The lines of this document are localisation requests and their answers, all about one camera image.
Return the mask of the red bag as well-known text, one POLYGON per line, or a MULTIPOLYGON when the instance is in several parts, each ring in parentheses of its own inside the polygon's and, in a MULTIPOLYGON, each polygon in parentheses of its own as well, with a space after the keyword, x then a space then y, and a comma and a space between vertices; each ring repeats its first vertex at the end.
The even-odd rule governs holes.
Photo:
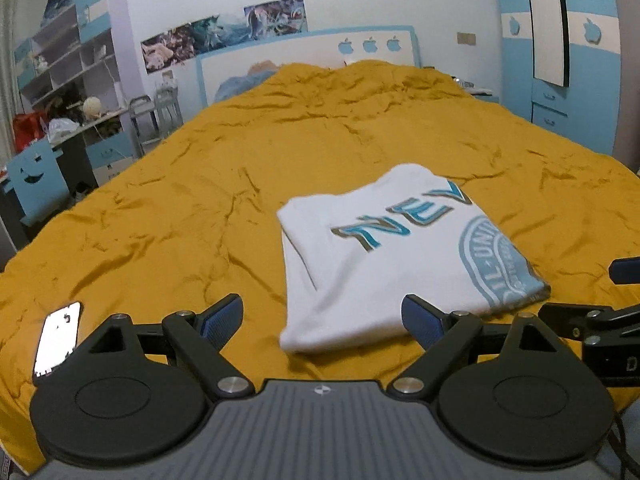
POLYGON ((32 142, 43 139, 46 136, 44 127, 48 124, 46 112, 32 112, 17 114, 13 117, 12 128, 14 134, 14 146, 17 154, 28 148, 32 142))

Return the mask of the white smartphone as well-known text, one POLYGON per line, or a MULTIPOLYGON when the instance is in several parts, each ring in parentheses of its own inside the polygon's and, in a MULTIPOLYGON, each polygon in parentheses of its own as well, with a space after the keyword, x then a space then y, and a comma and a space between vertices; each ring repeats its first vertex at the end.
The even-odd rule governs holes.
POLYGON ((44 319, 35 356, 32 379, 49 376, 75 350, 82 304, 74 301, 44 319))

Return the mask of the blue bedside table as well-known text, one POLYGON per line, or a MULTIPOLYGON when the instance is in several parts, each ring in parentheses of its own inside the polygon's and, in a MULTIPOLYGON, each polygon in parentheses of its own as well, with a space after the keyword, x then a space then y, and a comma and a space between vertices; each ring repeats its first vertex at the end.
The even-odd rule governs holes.
POLYGON ((473 84, 472 81, 468 81, 459 77, 452 77, 452 80, 460 86, 463 90, 468 92, 475 99, 479 99, 488 103, 499 104, 499 97, 489 88, 483 88, 473 84))

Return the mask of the mustard yellow bed cover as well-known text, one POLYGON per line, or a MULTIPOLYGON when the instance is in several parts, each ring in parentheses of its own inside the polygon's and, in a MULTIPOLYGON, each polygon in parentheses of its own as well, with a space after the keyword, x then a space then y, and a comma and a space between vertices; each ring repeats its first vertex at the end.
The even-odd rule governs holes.
POLYGON ((81 336, 109 315, 156 323, 236 292, 244 321, 224 355, 253 382, 374 378, 419 353, 406 337, 289 356, 278 210, 340 194, 415 162, 453 180, 512 240, 559 302, 623 308, 608 277, 639 251, 639 180, 612 157, 465 94, 430 68, 293 64, 206 108, 79 204, 55 216, 1 275, 1 447, 43 463, 29 402, 44 318, 73 301, 81 336))

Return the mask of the anime wall posters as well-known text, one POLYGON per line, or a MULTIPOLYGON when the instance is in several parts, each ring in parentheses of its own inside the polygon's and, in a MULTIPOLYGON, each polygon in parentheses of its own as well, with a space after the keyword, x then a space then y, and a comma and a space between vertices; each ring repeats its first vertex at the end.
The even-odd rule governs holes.
POLYGON ((246 6, 242 18, 214 14, 142 41, 143 65, 152 74, 209 52, 307 30, 304 0, 258 3, 246 6))

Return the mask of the white printed t-shirt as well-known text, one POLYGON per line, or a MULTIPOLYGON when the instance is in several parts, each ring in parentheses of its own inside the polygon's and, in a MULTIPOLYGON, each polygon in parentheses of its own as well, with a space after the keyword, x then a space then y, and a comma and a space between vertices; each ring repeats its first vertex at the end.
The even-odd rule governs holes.
POLYGON ((277 213, 286 281, 280 346, 318 353, 405 330, 401 303, 491 315, 545 300, 549 285, 459 185, 416 164, 277 213))

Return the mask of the blue white wardrobe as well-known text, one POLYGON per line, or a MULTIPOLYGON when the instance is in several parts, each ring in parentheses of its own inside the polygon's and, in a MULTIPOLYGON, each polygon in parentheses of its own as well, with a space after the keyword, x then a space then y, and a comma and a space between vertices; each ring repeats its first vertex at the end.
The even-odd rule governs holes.
POLYGON ((612 154, 622 68, 616 0, 498 0, 498 8, 503 106, 612 154))

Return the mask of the white sheer curtain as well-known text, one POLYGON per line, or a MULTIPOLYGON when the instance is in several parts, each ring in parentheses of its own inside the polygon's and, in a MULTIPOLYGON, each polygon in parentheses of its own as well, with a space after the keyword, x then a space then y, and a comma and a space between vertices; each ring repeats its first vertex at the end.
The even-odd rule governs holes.
POLYGON ((18 0, 0 1, 0 128, 1 165, 15 154, 13 118, 22 111, 22 101, 14 74, 14 32, 18 0))

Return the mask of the blue pillow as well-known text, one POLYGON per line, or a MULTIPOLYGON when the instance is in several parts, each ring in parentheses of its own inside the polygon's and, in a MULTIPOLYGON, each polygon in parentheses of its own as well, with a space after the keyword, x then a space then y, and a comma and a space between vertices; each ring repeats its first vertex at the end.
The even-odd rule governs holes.
POLYGON ((244 92, 250 91, 272 77, 275 73, 274 70, 262 70, 261 72, 244 76, 230 77, 217 89, 214 102, 224 102, 244 92))

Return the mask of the cluttered desk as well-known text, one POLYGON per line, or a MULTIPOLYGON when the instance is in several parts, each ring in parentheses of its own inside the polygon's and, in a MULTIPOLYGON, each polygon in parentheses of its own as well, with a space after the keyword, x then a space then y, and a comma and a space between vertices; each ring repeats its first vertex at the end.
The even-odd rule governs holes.
POLYGON ((117 128, 110 136, 106 131, 114 120, 113 117, 104 118, 57 144, 51 144, 47 139, 58 155, 58 166, 70 189, 70 198, 41 222, 24 226, 20 202, 13 190, 6 189, 8 172, 1 177, 1 241, 11 246, 12 254, 24 248, 56 214, 70 208, 132 164, 136 151, 128 132, 117 128))

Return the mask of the beige wall switch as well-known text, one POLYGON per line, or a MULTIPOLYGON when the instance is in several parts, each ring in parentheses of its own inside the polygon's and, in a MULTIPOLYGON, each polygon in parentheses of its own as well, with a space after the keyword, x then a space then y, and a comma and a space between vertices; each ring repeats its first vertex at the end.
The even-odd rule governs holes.
POLYGON ((475 46, 476 35, 472 32, 457 32, 457 44, 463 44, 464 46, 475 46))

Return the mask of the blue white bookshelf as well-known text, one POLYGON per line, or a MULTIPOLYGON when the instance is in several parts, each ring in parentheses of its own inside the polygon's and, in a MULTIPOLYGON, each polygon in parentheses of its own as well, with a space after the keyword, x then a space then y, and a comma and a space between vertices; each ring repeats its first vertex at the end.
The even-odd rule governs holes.
POLYGON ((123 110, 143 93, 128 0, 70 0, 14 50, 14 61, 30 112, 69 93, 123 110))

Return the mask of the grey metal rack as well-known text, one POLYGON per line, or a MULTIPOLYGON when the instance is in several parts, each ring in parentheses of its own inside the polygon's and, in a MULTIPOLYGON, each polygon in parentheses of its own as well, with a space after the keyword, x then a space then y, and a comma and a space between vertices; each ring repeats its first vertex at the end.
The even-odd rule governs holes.
POLYGON ((131 99, 128 112, 141 156, 183 126, 178 88, 171 84, 157 88, 152 98, 145 94, 131 99))

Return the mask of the white blue apple headboard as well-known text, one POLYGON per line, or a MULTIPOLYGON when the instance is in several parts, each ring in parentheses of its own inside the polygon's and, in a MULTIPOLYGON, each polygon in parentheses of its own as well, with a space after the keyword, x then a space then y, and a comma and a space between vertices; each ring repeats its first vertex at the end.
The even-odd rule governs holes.
POLYGON ((227 79, 245 75, 259 62, 302 63, 340 68, 358 61, 419 67, 420 48, 408 25, 346 27, 244 42, 196 58, 196 80, 204 107, 212 105, 227 79))

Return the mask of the blue smiley chair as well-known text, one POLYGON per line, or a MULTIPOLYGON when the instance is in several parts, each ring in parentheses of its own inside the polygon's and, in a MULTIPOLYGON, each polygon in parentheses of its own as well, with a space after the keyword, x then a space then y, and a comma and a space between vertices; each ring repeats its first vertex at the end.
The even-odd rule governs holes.
POLYGON ((49 217, 70 198, 70 189, 58 166, 58 155, 47 139, 41 139, 6 166, 7 190, 13 190, 23 209, 21 222, 33 226, 49 217))

